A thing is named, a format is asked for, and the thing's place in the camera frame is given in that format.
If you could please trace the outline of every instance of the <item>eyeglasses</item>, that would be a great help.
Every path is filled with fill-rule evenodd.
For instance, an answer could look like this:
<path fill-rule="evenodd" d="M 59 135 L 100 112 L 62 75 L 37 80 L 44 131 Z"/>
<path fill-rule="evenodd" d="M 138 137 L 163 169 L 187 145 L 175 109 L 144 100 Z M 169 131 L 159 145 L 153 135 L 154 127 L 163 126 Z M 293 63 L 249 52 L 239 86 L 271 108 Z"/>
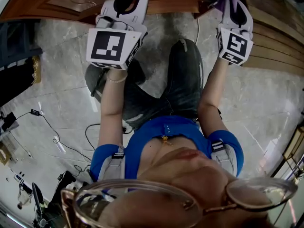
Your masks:
<path fill-rule="evenodd" d="M 195 226 L 204 215 L 228 209 L 262 212 L 292 198 L 297 186 L 275 178 L 236 180 L 226 186 L 225 206 L 203 209 L 186 191 L 142 180 L 106 180 L 79 192 L 62 190 L 62 208 L 70 228 Z"/>

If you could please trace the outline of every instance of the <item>shoulder strap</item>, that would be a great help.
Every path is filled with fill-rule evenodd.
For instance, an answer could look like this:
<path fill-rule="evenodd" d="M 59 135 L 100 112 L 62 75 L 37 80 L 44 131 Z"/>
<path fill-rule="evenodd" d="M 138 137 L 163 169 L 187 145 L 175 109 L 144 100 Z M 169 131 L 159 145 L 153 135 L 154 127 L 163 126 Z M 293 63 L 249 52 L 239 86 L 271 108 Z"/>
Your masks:
<path fill-rule="evenodd" d="M 224 144 L 221 140 L 214 142 L 211 147 L 211 158 L 230 174 L 237 176 L 238 163 L 234 149 L 229 144 Z"/>
<path fill-rule="evenodd" d="M 98 176 L 98 180 L 123 179 L 125 170 L 125 155 L 117 152 L 105 159 Z"/>

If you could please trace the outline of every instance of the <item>knee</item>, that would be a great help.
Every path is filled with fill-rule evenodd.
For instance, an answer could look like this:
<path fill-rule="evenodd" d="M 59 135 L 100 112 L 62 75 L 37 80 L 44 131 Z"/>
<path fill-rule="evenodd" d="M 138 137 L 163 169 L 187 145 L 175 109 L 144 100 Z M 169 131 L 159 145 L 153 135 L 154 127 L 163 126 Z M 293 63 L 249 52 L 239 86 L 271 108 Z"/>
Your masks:
<path fill-rule="evenodd" d="M 192 41 L 192 40 L 189 40 L 189 39 L 180 39 L 178 41 L 178 43 L 181 43 L 182 46 L 183 46 L 183 49 L 185 52 L 189 51 L 189 50 L 192 50 L 194 47 L 196 47 L 195 43 Z"/>

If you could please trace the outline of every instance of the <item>black chair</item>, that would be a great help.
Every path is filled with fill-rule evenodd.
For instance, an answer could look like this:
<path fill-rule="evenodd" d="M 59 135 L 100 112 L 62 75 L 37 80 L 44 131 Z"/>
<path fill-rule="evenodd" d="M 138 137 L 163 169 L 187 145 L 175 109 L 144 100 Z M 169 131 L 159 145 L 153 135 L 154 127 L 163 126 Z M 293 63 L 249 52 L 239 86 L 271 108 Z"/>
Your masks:
<path fill-rule="evenodd" d="M 33 188 L 35 204 L 37 206 L 35 220 L 33 222 L 33 225 L 34 225 L 34 227 L 38 227 L 38 228 L 46 227 L 48 222 L 44 218 L 42 208 L 40 206 L 41 204 L 44 205 L 42 193 L 41 193 L 39 187 L 35 183 L 32 183 L 32 188 Z"/>

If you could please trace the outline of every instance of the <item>white cable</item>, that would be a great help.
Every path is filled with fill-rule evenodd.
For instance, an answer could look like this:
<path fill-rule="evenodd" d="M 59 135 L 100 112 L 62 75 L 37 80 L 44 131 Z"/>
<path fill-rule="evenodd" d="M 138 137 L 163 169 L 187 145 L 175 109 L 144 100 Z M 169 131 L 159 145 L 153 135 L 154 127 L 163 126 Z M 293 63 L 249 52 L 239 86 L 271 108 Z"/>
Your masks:
<path fill-rule="evenodd" d="M 200 23 L 199 23 L 199 18 L 196 19 L 197 23 L 198 23 L 198 35 L 196 36 L 196 40 L 195 40 L 195 45 L 198 44 L 198 40 L 199 40 L 199 35 L 200 35 Z"/>

